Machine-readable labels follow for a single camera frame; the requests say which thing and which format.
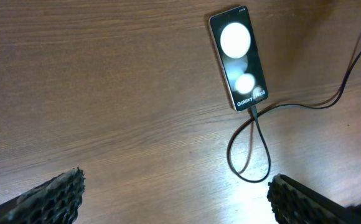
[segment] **tabletop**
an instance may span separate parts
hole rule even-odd
[[[361,59],[326,110],[260,118],[269,179],[232,174],[232,110],[208,19],[246,5],[273,103],[324,101],[361,49],[361,1],[0,1],[0,203],[85,171],[76,223],[274,223],[267,181],[286,174],[361,203]],[[256,127],[233,159],[267,169]]]

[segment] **black cable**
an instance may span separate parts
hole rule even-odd
[[[352,64],[350,65],[350,67],[347,69],[346,73],[345,73],[345,76],[344,76],[344,79],[342,80],[342,83],[341,83],[341,86],[339,88],[339,93],[337,95],[337,98],[329,105],[327,106],[318,106],[318,107],[315,107],[315,106],[308,106],[308,105],[303,105],[303,104],[300,104],[300,103],[285,103],[285,104],[281,104],[281,105],[276,105],[276,106],[273,106],[273,107],[270,107],[268,109],[265,109],[261,112],[257,112],[256,110],[256,107],[255,106],[252,106],[251,107],[251,112],[253,114],[253,119],[249,119],[248,121],[246,121],[244,124],[242,124],[232,135],[232,137],[230,138],[229,140],[229,144],[228,144],[228,148],[227,148],[227,161],[228,161],[228,165],[229,165],[229,168],[230,170],[238,177],[240,178],[241,180],[244,180],[245,182],[249,182],[249,183],[260,183],[262,181],[264,181],[266,178],[268,178],[269,176],[269,173],[270,173],[270,169],[271,169],[271,159],[270,159],[270,154],[269,154],[269,150],[268,150],[268,147],[266,145],[266,142],[265,142],[265,139],[262,135],[262,132],[261,132],[261,128],[260,128],[260,124],[258,122],[258,118],[262,115],[264,115],[265,113],[273,110],[273,109],[276,109],[276,108],[279,108],[279,107],[282,107],[282,106],[300,106],[300,107],[303,107],[303,108],[308,108],[308,109],[314,109],[314,110],[319,110],[319,109],[326,109],[326,108],[330,108],[331,106],[334,106],[340,99],[341,99],[341,96],[345,90],[345,86],[347,84],[347,81],[348,81],[348,78],[349,78],[349,75],[350,73],[352,72],[352,69],[355,67],[355,64],[357,63],[357,61],[359,60],[361,56],[361,51],[359,52],[359,54],[355,57],[355,60],[352,62]],[[236,168],[234,167],[233,165],[233,162],[232,162],[232,146],[233,146],[233,143],[234,141],[236,140],[237,136],[248,126],[250,125],[253,121],[255,121],[256,123],[256,128],[258,129],[258,132],[260,134],[260,137],[261,137],[261,140],[262,140],[262,143],[265,147],[265,152],[266,152],[266,156],[268,157],[268,171],[266,173],[266,175],[259,179],[259,180],[249,180],[247,178],[244,178],[243,176],[241,176]]]

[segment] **smartphone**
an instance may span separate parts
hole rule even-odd
[[[243,111],[267,99],[268,89],[247,8],[239,6],[214,15],[209,26],[233,108]]]

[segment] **white circle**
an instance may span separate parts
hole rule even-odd
[[[220,35],[220,46],[223,52],[231,58],[244,56],[250,45],[250,32],[241,23],[233,22],[227,25]]]
[[[247,94],[255,86],[255,78],[252,74],[243,74],[236,80],[235,88],[240,94]]]

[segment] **black textured object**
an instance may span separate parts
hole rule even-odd
[[[269,183],[268,200],[276,221],[283,223],[361,223],[361,216],[286,175]]]
[[[72,169],[0,205],[0,224],[73,223],[84,180],[82,170]]]

